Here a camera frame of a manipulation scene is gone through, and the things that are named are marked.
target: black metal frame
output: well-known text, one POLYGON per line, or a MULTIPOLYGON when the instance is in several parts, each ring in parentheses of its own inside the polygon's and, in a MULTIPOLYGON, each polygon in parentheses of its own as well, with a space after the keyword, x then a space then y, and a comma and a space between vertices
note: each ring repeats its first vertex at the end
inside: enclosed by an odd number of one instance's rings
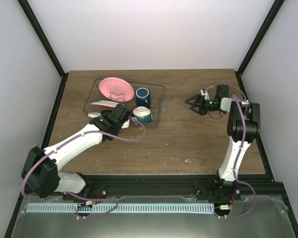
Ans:
MULTIPOLYGON (((42 148, 47 147, 54 127, 55 119, 59 110, 60 102, 62 99, 63 91, 65 89, 68 73, 65 73, 60 65, 48 39, 46 38, 37 18, 35 17, 27 0, 18 0, 24 13, 28 17, 29 22, 33 26, 36 34, 38 35, 42 45, 44 46, 47 54, 53 62, 56 70, 62 78, 57 96, 53 105, 53 109, 49 118, 47 129, 42 142, 42 148)), ((242 74, 248 66, 251 58, 255 54, 258 46, 264 38, 269 26, 273 22, 279 9, 281 8, 284 0, 275 0, 269 13, 267 14, 261 28, 259 29, 250 49, 248 50, 241 66, 238 71, 235 72, 236 79, 240 89, 246 94, 242 82, 242 74)), ((261 137, 256 139, 258 149, 265 168, 265 174, 262 175, 239 175, 239 178, 243 181, 250 183, 256 190, 258 195, 281 195, 284 203, 288 206, 288 215, 293 226, 294 233, 298 238, 298 224, 294 216, 292 207, 289 203, 287 193, 285 191, 282 182, 275 182, 272 169, 270 167, 267 154, 262 142, 261 137)), ((146 196, 146 195, 180 195, 190 196, 196 194, 196 180, 199 178, 199 182, 207 183, 210 178, 215 175, 88 175, 86 176, 95 186, 106 186, 108 196, 146 196)), ((244 185, 238 185, 240 195, 251 195, 251 190, 244 185)), ((18 215, 18 211, 22 202, 22 195, 19 196, 13 216, 8 225, 5 237, 11 237, 13 227, 18 215)))

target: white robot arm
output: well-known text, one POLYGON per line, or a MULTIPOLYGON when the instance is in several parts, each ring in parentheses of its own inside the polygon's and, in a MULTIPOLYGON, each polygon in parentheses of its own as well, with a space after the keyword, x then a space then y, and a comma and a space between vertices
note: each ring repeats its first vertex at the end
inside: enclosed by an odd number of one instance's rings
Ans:
POLYGON ((62 142, 45 149, 32 148, 25 162, 22 178, 38 160, 50 154, 27 180, 27 185, 33 192, 43 198, 54 192, 82 193, 84 189, 88 190, 83 175, 62 173, 61 168, 89 147, 105 142, 107 139, 112 140, 110 136, 95 132, 119 135, 122 128, 129 126, 130 116, 131 111, 122 104, 118 104, 113 111, 93 118, 82 130, 62 142))
POLYGON ((207 89, 202 89, 201 94, 197 94, 185 103, 191 105, 190 109, 200 115, 206 115, 208 111, 220 111, 229 113, 227 123, 227 134, 229 145, 222 166, 219 169, 219 179, 222 181, 235 181, 233 171, 237 176, 239 166, 243 160, 246 150, 249 148, 254 138, 260 133, 260 107, 258 103, 248 101, 236 102, 229 97, 228 86, 218 85, 214 100, 210 100, 207 89), (237 103, 242 108, 246 125, 246 137, 242 150, 237 158, 238 151, 242 143, 243 125, 237 103))

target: metal tray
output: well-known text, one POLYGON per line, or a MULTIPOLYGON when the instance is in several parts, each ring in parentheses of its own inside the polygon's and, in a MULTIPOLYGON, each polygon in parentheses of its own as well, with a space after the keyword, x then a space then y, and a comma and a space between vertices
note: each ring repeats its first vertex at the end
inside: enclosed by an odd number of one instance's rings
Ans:
MULTIPOLYGON (((98 85, 101 80, 103 80, 103 78, 96 79, 92 86, 92 89, 89 93, 88 99, 83 109, 83 113, 85 115, 87 115, 90 112, 98 112, 98 113, 100 112, 101 108, 97 105, 91 105, 92 102, 96 102, 100 100, 111 101, 110 99, 102 95, 99 91, 98 85)), ((130 83, 135 93, 138 88, 149 89, 150 95, 151 95, 150 110, 152 113, 152 121, 149 123, 143 123, 143 124, 145 127, 157 128, 160 122, 165 87, 162 85, 156 85, 156 84, 150 84, 150 83, 138 83, 138 82, 132 82, 132 81, 127 81, 127 82, 130 83)), ((130 110, 133 110, 134 108, 137 107, 135 98, 133 98, 128 102, 124 102, 123 104, 127 106, 127 108, 129 108, 130 110)))

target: pink plate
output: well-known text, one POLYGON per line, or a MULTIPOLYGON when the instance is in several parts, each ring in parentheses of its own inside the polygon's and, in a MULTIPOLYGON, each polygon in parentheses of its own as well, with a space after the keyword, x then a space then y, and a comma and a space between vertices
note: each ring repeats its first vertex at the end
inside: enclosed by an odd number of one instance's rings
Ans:
POLYGON ((106 97, 115 102, 127 102, 134 97, 132 86, 121 78, 109 77, 100 81, 98 88, 106 97))

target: blue cup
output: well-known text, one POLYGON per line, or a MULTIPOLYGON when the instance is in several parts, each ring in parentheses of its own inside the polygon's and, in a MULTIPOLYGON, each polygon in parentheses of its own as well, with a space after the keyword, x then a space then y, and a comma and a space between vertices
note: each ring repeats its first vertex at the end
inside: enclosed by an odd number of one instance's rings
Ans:
POLYGON ((138 107, 150 107, 151 95, 147 88, 139 88, 136 91, 136 104, 138 107))

